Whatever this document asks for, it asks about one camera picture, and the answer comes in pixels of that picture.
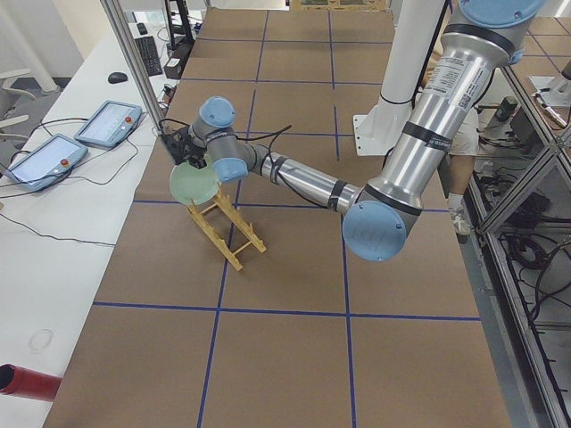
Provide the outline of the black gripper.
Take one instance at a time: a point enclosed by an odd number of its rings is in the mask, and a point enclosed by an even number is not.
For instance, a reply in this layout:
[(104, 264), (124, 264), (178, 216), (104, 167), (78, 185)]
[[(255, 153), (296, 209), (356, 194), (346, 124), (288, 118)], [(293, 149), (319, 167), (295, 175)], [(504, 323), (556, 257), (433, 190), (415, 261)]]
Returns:
[(198, 146), (194, 143), (186, 143), (183, 148), (183, 161), (187, 162), (193, 168), (203, 169), (207, 166), (205, 153), (205, 147)]

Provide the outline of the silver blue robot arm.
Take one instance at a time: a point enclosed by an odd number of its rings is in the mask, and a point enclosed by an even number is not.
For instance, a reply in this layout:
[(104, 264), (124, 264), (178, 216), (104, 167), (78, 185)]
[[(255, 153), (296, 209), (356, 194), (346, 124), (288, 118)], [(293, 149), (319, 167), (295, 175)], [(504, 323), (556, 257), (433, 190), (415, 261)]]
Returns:
[(406, 1), (396, 25), (384, 89), (404, 97), (394, 119), (386, 94), (358, 124), (358, 136), (393, 147), (380, 174), (356, 189), (271, 151), (247, 144), (233, 129), (235, 109), (207, 99), (188, 129), (192, 148), (207, 152), (219, 181), (249, 173), (286, 185), (311, 202), (343, 214), (343, 238), (357, 256), (395, 256), (420, 216), (422, 193), (451, 151), (469, 111), (494, 72), (518, 62), (539, 1)]

